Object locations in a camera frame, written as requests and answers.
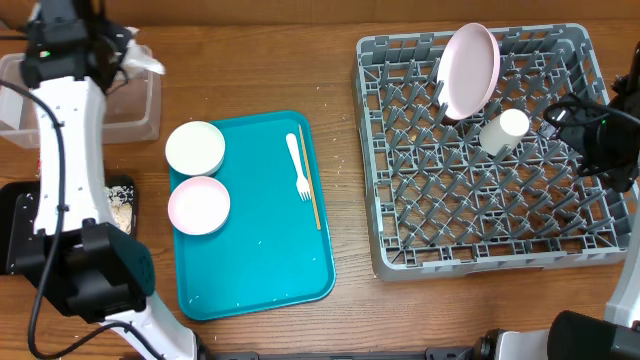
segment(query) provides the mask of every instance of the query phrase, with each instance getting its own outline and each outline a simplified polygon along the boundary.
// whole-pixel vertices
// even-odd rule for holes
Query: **wire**
[[[29,40],[29,38],[27,38],[24,35],[3,35],[0,36],[0,41],[2,40],[22,40],[22,41],[26,41]]]
[[[463,358],[463,356],[467,355],[467,353],[470,352],[470,351],[473,351],[473,348],[467,349],[467,350],[461,352],[460,355],[458,355],[458,357],[456,357],[456,360],[460,360],[460,359],[465,360],[465,358]]]
[[[612,107],[608,107],[606,105],[601,105],[598,104],[597,102],[593,102],[593,101],[560,101],[557,102],[555,104],[549,105],[546,109],[544,109],[544,112],[542,113],[542,117],[544,118],[544,120],[546,122],[548,122],[549,124],[555,126],[555,127],[569,127],[569,126],[584,126],[584,125],[588,125],[591,124],[593,122],[595,122],[596,119],[598,120],[602,120],[604,118],[606,118],[607,116],[600,116],[597,117],[596,119],[592,119],[589,121],[584,121],[584,122],[578,122],[578,123],[571,123],[571,124],[565,124],[564,121],[557,121],[557,120],[553,120],[551,119],[551,117],[549,116],[549,113],[553,110],[556,109],[563,109],[563,108],[567,108],[571,111],[571,107],[576,107],[576,108],[582,108],[582,109],[591,109],[591,110],[598,110],[600,112],[606,113],[607,116],[613,115],[619,118],[623,118],[627,121],[631,121],[633,123],[635,123],[636,125],[640,126],[640,120],[638,120],[636,117],[631,116],[623,111],[620,111],[618,109],[614,109]]]
[[[129,74],[127,74],[126,71],[124,71],[124,69],[122,68],[122,66],[118,66],[118,71],[120,71],[122,73],[122,75],[124,76],[124,83],[116,86],[115,88],[113,88],[113,90],[109,91],[107,93],[107,96],[113,95],[114,92],[120,90],[120,88],[123,88],[127,85],[129,85]]]
[[[49,116],[49,119],[53,123],[52,124],[53,129],[56,133],[56,139],[58,142],[58,157],[59,157],[59,169],[60,169],[60,174],[59,174],[60,179],[58,181],[58,206],[57,206],[58,221],[56,223],[55,234],[53,235],[53,243],[51,245],[51,250],[47,255],[47,261],[45,262],[44,269],[42,270],[42,275],[40,277],[40,282],[38,284],[36,298],[33,302],[33,308],[31,310],[31,318],[29,320],[29,330],[27,332],[27,343],[29,345],[29,350],[31,351],[33,356],[35,356],[38,359],[43,359],[43,360],[57,359],[71,353],[72,351],[82,346],[89,340],[93,339],[97,335],[103,333],[104,331],[115,328],[115,327],[121,327],[121,328],[124,328],[126,331],[131,332],[136,337],[136,339],[142,344],[142,346],[144,346],[144,348],[149,352],[149,354],[151,354],[153,357],[159,360],[164,359],[162,355],[160,355],[155,349],[151,347],[147,339],[145,339],[144,336],[142,336],[142,334],[140,334],[140,332],[137,329],[135,329],[131,324],[127,324],[124,322],[113,322],[107,325],[103,325],[100,328],[92,331],[88,335],[84,336],[82,339],[73,343],[68,348],[56,354],[43,354],[38,350],[38,347],[36,346],[36,337],[35,337],[36,325],[38,322],[38,315],[40,314],[40,306],[42,305],[42,298],[44,297],[44,293],[47,289],[47,283],[51,275],[51,269],[58,255],[58,248],[60,247],[60,234],[62,233],[62,226],[64,224],[64,213],[68,211],[68,208],[65,204],[65,184],[66,184],[66,174],[67,174],[66,163],[65,163],[65,152],[64,152],[64,142],[62,139],[62,131],[60,130],[63,124],[61,124],[58,121],[55,114],[53,113],[53,111],[51,111],[51,108],[49,108],[47,104],[45,104],[37,96],[31,94],[28,90],[25,90],[16,84],[13,84],[11,82],[8,82],[2,79],[0,79],[0,85],[5,86],[17,92],[18,94],[32,100],[34,103],[40,106],[42,110],[44,110],[44,112],[47,113],[47,115]]]

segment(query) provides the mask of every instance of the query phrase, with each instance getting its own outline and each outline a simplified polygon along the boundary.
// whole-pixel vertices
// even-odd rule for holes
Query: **pink bowl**
[[[220,181],[207,176],[185,180],[169,198],[169,220],[187,235],[205,235],[220,229],[229,210],[229,192]]]

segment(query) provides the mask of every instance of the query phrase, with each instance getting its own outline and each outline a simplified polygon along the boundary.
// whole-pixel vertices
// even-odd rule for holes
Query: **clear plastic container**
[[[26,88],[20,76],[23,54],[10,54],[0,59],[0,77]],[[102,126],[102,143],[129,143],[155,140],[160,135],[162,87],[160,75],[144,70],[129,84],[107,97],[107,111]],[[115,89],[124,80],[116,80]],[[0,87],[0,136],[23,148],[40,146],[38,123],[33,102],[18,100],[12,90]]]

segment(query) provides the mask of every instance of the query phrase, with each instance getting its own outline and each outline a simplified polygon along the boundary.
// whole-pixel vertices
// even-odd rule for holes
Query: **wooden table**
[[[579,22],[577,19],[557,22]],[[633,21],[584,21],[605,83],[628,73],[640,33]],[[453,30],[460,22],[336,26],[159,27],[140,42],[164,63],[160,139],[105,146],[109,174],[125,173],[140,189],[139,237],[153,254],[157,290],[175,316],[215,351],[260,353],[423,350],[470,345],[496,327],[549,327],[562,310],[601,318],[621,266],[551,271],[505,271],[459,279],[385,283],[369,255],[362,156],[354,121],[351,70],[358,39],[367,35]],[[489,27],[534,25],[488,22]],[[0,55],[22,44],[0,44]],[[307,116],[331,227],[337,283],[324,300],[284,309],[197,323],[180,311],[164,144],[193,120],[297,110]],[[0,185],[33,180],[38,154],[0,141]],[[0,278],[0,358],[31,359],[26,330],[35,289],[24,278]],[[60,350],[95,325],[63,318],[48,303],[38,344]],[[65,359],[114,359],[133,352],[103,334]]]

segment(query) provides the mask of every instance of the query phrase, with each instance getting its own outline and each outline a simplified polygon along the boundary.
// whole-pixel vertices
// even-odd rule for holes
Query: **teal tray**
[[[281,111],[212,124],[226,142],[224,162],[213,177],[229,191],[231,212],[211,235],[174,229],[180,308],[194,320],[211,320],[324,298],[335,284],[335,264],[307,119]],[[321,230],[312,202],[300,200],[285,141],[293,133],[301,145],[298,125]],[[187,178],[170,169],[171,192]]]

